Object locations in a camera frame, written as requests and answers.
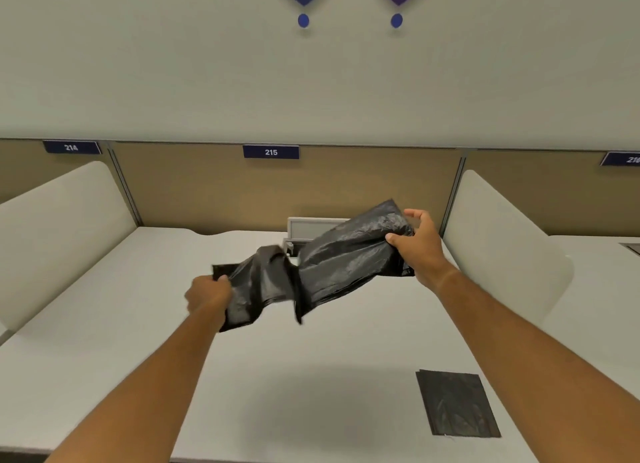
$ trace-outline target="hand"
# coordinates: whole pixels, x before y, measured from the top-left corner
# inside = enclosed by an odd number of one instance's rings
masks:
[[[444,279],[458,269],[444,257],[442,240],[429,213],[425,210],[406,209],[404,214],[419,218],[420,227],[413,236],[387,234],[387,242],[400,251],[403,259],[414,269],[418,281],[438,294]]]
[[[220,322],[218,329],[225,324],[225,310],[231,301],[231,296],[231,283],[227,276],[220,276],[219,280],[213,281],[211,275],[198,276],[184,294],[190,314],[205,307],[215,312],[216,323]]]

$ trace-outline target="navy label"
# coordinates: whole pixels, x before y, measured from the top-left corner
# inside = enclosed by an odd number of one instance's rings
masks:
[[[95,141],[45,140],[44,149],[55,154],[102,154]]]
[[[640,167],[640,152],[609,151],[602,159],[601,167]]]
[[[243,145],[245,158],[273,158],[275,160],[299,160],[300,146]]]

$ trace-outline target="folded black bag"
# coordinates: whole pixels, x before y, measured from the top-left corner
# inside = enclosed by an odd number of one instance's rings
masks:
[[[385,235],[413,235],[413,228],[393,200],[340,224],[312,240],[294,266],[280,246],[261,247],[238,265],[214,266],[213,276],[229,276],[233,298],[220,331],[249,325],[265,306],[292,300],[296,319],[345,296],[374,276],[413,276]]]

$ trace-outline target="blue dot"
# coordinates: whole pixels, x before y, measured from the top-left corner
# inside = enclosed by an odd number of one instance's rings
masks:
[[[404,21],[404,18],[402,17],[402,15],[400,13],[396,13],[391,17],[391,26],[393,28],[400,28],[403,21]]]
[[[298,24],[300,25],[300,27],[302,28],[306,28],[309,26],[309,16],[305,13],[302,13],[299,17],[298,17]]]

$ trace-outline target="white wall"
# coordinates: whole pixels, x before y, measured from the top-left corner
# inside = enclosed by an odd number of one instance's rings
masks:
[[[0,136],[640,149],[639,0],[0,0]]]

